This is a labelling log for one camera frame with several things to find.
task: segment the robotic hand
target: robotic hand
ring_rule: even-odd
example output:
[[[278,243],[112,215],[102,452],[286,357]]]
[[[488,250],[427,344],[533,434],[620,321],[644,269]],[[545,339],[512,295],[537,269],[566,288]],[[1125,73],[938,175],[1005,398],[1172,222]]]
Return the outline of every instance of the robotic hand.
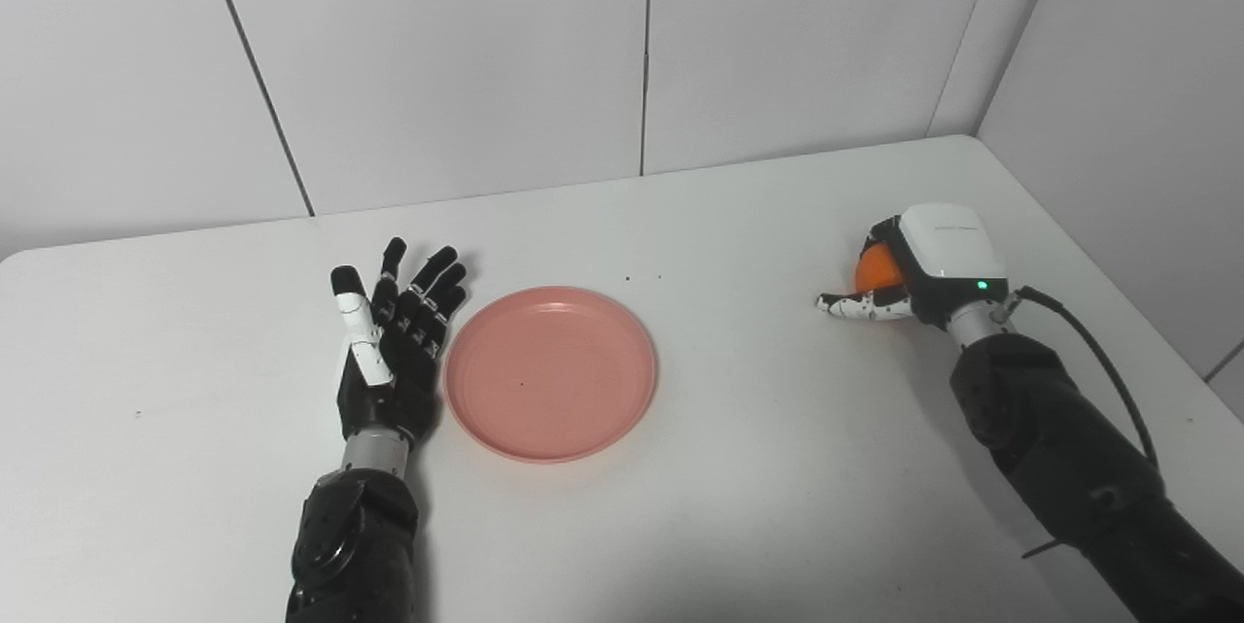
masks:
[[[337,393],[346,451],[302,504],[287,623],[404,623],[414,611],[419,512],[403,476],[435,425],[438,359],[466,269],[443,247],[399,293],[404,254],[399,238],[386,247],[372,300],[355,267],[332,272],[350,338]]]
[[[1008,287],[975,211],[928,203],[875,225],[857,292],[819,296],[817,307],[845,318],[916,317],[949,332],[962,352],[950,389],[972,435],[1051,543],[1079,550],[1138,621],[1244,621],[1244,577],[1166,497],[1148,431],[1106,353],[1059,301]],[[1054,349],[1015,332],[1009,318],[1021,300],[1081,332],[1120,389],[1143,454],[1080,393]]]

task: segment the white table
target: white table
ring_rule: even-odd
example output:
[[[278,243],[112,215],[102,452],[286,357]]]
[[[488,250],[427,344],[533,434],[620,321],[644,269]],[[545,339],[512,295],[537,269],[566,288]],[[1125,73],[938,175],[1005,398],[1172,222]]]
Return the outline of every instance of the white table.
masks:
[[[968,137],[26,251],[0,265],[0,621],[279,621],[299,509],[341,456],[332,265],[392,234],[465,251],[470,300],[627,305],[656,398],[607,451],[526,465],[452,418],[422,451],[442,622],[1127,621],[964,427],[949,339],[819,312],[868,225],[975,206],[1013,281],[1061,296],[1149,423],[1182,512],[1244,566],[1244,427]],[[1080,339],[1036,308],[1131,435]]]

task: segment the fingertip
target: fingertip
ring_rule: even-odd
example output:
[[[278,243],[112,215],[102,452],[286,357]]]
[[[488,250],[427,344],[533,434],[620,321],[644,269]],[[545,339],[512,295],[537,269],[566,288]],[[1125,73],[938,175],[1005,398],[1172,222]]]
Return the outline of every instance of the fingertip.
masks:
[[[432,255],[432,259],[428,260],[428,264],[430,265],[435,264],[437,267],[444,269],[449,264],[453,264],[454,260],[458,260],[458,250],[450,246],[444,246],[440,247],[440,251],[437,251],[437,254]]]
[[[449,316],[452,316],[455,310],[458,310],[459,305],[462,305],[465,300],[466,291],[463,290],[462,286],[450,287],[449,292],[445,293],[445,300],[437,305],[437,312],[439,312],[442,317],[449,318]]]
[[[358,270],[353,265],[338,265],[332,270],[330,279],[332,279],[332,295],[335,296],[343,293],[367,295],[363,279],[358,277]]]
[[[389,239],[389,245],[384,247],[384,264],[397,265],[406,255],[406,241],[402,238]]]
[[[820,296],[816,297],[816,308],[822,310],[822,312],[829,312],[831,305],[836,303],[836,301],[840,300],[842,300],[842,296],[821,293]]]
[[[458,282],[462,282],[463,279],[465,277],[466,277],[466,267],[465,265],[462,265],[462,261],[459,260],[457,261],[457,264],[450,265],[450,267],[445,270],[444,274],[440,274],[440,279],[437,281],[437,286],[439,287],[457,286]]]

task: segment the white fingertip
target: white fingertip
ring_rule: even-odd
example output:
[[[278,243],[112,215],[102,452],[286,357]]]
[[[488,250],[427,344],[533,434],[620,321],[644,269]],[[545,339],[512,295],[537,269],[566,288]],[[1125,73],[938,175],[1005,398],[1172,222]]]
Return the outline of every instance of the white fingertip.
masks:
[[[392,383],[393,372],[389,371],[379,349],[382,331],[372,321],[372,308],[367,298],[358,293],[341,293],[337,296],[337,308],[346,321],[350,353],[353,353],[363,381],[373,387]]]

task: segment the pink plate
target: pink plate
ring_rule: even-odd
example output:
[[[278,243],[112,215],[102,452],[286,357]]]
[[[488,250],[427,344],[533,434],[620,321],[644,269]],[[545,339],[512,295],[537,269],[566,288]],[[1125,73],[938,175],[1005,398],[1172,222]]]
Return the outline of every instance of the pink plate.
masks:
[[[578,287],[532,287],[466,322],[449,352],[445,398],[486,448],[561,463],[626,435],[654,381],[648,335],[622,305]]]

